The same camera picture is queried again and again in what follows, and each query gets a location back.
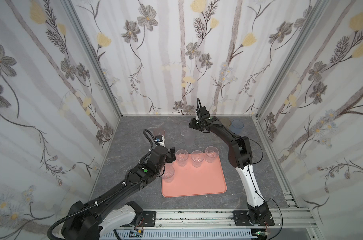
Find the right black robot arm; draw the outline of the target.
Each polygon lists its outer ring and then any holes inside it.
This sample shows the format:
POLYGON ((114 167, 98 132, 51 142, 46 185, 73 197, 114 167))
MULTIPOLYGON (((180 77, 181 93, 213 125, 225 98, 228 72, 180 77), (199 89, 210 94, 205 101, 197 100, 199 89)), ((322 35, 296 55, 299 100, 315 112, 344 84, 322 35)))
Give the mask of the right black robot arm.
POLYGON ((250 139, 232 132, 219 118, 210 116, 206 107, 201 106, 196 109, 196 118, 190 120, 189 127, 200 132, 213 133, 228 146, 228 160, 238 172, 247 198, 246 221, 254 226, 274 226, 268 203, 254 176, 250 139))

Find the clear faceted glass four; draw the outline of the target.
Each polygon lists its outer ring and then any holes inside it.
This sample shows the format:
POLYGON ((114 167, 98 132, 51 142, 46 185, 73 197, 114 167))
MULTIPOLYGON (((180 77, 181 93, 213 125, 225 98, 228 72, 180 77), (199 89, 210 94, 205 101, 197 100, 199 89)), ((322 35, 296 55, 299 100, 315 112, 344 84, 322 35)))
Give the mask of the clear faceted glass four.
POLYGON ((193 151, 191 153, 191 160, 192 160, 192 165, 195 168, 199 168, 201 167, 203 161, 204 161, 204 153, 202 151, 193 151))

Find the clear faceted glass three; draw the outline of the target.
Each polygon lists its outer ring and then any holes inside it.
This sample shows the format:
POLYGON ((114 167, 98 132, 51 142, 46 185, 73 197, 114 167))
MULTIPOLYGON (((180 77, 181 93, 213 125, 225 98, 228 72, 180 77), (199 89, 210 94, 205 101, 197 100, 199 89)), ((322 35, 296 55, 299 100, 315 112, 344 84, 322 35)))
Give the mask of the clear faceted glass three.
POLYGON ((209 146, 205 149, 205 160, 208 163, 214 163, 219 157, 219 151, 216 147, 209 146))

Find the clear faceted glass five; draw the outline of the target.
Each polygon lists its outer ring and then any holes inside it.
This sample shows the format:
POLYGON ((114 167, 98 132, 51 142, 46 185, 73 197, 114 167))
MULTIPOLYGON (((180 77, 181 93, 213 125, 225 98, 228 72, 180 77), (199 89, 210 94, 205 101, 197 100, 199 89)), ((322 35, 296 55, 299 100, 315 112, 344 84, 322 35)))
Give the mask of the clear faceted glass five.
POLYGON ((189 153, 186 150, 178 150, 175 153, 176 163, 179 167, 184 167, 188 163, 189 153))

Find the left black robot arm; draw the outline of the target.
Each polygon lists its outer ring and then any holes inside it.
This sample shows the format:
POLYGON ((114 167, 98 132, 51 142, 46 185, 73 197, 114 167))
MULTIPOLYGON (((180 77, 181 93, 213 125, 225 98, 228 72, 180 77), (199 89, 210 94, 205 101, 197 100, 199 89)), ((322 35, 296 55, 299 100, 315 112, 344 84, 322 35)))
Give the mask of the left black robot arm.
POLYGON ((98 240, 101 231, 105 230, 101 224, 115 206, 152 183, 160 176, 165 164, 174 161, 174 147, 170 149, 164 146, 155 147, 147 160, 129 170, 123 181, 112 189, 85 204, 81 201, 73 204, 67 216, 48 228, 47 237, 50 240, 59 240, 53 230, 63 224, 61 229, 63 240, 98 240))

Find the pink rectangular tray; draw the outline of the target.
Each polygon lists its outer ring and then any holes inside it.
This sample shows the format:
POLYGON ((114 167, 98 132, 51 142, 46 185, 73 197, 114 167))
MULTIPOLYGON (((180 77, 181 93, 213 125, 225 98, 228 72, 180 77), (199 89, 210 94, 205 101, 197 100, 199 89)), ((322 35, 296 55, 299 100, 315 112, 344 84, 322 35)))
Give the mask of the pink rectangular tray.
POLYGON ((174 180, 161 183, 161 193, 166 198, 223 194, 227 190, 219 157, 214 163, 204 160, 199 168, 192 165, 191 158, 184 167, 176 162, 170 165, 175 170, 174 180))

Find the clear faceted glass two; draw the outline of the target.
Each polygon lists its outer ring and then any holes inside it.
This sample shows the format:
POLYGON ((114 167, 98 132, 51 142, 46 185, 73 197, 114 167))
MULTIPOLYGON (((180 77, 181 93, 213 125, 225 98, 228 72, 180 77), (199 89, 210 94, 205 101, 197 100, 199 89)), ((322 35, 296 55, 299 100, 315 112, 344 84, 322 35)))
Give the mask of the clear faceted glass two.
POLYGON ((170 164, 166 164, 161 178, 164 183, 171 183, 174 180, 175 170, 170 164))

